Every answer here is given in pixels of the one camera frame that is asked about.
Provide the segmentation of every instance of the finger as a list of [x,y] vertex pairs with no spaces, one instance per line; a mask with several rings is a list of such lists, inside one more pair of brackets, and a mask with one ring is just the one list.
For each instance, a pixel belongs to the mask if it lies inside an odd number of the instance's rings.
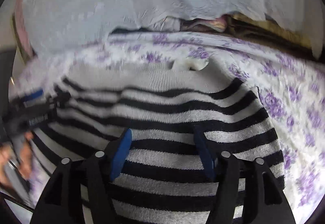
[[5,165],[12,156],[12,149],[9,145],[0,148],[0,165]]
[[0,183],[9,188],[11,188],[11,183],[4,172],[4,165],[7,164],[10,159],[11,152],[12,150],[8,145],[0,148]]
[[19,172],[22,175],[22,177],[27,180],[30,177],[31,174],[31,158],[32,158],[32,151],[30,148],[30,145],[27,141],[24,142],[23,147],[20,151],[20,159],[21,164],[19,167]]
[[31,139],[34,138],[34,135],[31,132],[26,132],[25,133],[25,138],[26,138],[26,140],[31,140]]

